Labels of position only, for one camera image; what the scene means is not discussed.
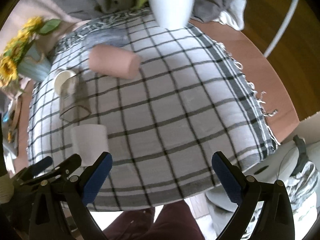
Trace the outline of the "pink cup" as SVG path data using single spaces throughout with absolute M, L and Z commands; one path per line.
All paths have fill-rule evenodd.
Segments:
M 94 46 L 88 57 L 91 71 L 121 79 L 133 79 L 139 72 L 140 63 L 139 55 L 105 44 Z

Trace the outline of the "pink curtain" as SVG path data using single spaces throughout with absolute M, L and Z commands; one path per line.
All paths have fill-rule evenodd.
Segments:
M 49 54 L 61 38 L 87 23 L 67 15 L 53 0 L 20 0 L 1 29 L 1 52 L 27 20 L 36 16 L 42 16 L 47 20 L 52 18 L 61 20 L 59 27 L 53 33 L 40 36 L 36 42 L 37 47 L 45 54 Z

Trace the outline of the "smoky square glass cup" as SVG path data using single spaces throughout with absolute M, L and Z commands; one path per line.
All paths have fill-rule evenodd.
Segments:
M 60 90 L 60 119 L 68 123 L 84 120 L 91 114 L 87 83 L 75 75 L 68 78 Z

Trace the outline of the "white plastic cup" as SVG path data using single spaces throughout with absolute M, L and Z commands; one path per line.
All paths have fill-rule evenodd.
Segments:
M 71 129 L 73 153 L 80 155 L 81 166 L 94 164 L 103 152 L 108 152 L 107 127 L 85 124 Z

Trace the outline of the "white lamp pole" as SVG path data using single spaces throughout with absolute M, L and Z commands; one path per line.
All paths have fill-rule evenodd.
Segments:
M 285 30 L 287 29 L 287 27 L 289 26 L 289 23 L 292 20 L 292 17 L 296 11 L 298 2 L 299 2 L 299 0 L 292 0 L 291 1 L 289 9 L 288 9 L 281 25 L 280 25 L 278 31 L 276 32 L 273 40 L 270 42 L 270 44 L 268 45 L 268 47 L 266 48 L 266 50 L 264 52 L 264 57 L 268 58 L 270 56 L 270 54 L 272 53 L 272 51 L 274 50 L 274 48 L 276 47 L 276 45 L 278 44 L 278 42 L 282 38 L 283 34 L 285 33 Z

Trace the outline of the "plaid patterned paper cup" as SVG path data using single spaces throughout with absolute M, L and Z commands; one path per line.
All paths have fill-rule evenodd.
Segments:
M 62 85 L 71 77 L 76 76 L 76 73 L 69 69 L 57 69 L 54 76 L 54 90 L 55 93 L 61 95 Z

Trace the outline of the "sunflower bouquet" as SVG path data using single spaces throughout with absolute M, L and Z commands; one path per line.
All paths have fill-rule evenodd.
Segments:
M 39 36 L 46 36 L 59 27 L 60 19 L 45 20 L 42 16 L 29 18 L 1 54 L 1 87 L 7 87 L 18 79 L 18 64 Z

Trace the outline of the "clear blue plastic cup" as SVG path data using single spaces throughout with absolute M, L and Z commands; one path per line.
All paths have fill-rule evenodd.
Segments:
M 99 44 L 124 47 L 129 43 L 129 38 L 125 29 L 101 29 L 89 33 L 83 41 L 87 49 Z

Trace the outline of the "light blue ribbed vase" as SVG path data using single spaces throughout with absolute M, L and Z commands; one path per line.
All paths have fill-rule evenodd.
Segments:
M 17 70 L 22 76 L 29 77 L 36 82 L 43 82 L 50 73 L 51 67 L 46 55 L 36 43 L 33 43 L 18 64 Z

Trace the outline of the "round wooden tray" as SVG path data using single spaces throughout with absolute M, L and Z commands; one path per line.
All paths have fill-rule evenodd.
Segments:
M 20 97 L 16 98 L 15 100 L 12 100 L 9 104 L 8 128 L 10 131 L 14 131 L 18 125 L 18 121 L 21 113 L 21 107 L 22 107 L 22 99 Z

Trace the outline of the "white plant pot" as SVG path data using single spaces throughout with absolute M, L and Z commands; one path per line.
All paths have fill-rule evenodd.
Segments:
M 148 0 L 154 18 L 161 28 L 181 29 L 191 18 L 195 0 Z

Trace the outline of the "checkered grey white tablecloth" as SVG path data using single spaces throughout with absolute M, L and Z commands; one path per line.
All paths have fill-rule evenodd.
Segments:
M 85 38 L 97 30 L 124 29 L 126 46 L 142 58 L 138 75 L 122 80 L 88 67 Z M 54 92 L 58 69 L 71 69 L 87 85 L 90 116 L 83 124 L 107 127 L 113 167 L 93 211 L 163 205 L 219 184 L 212 155 L 221 151 L 247 171 L 277 149 L 254 85 L 242 66 L 192 24 L 166 30 L 151 11 L 119 12 L 92 20 L 56 42 L 52 69 L 36 84 L 30 103 L 28 161 L 54 164 L 73 153 L 76 122 L 59 117 Z

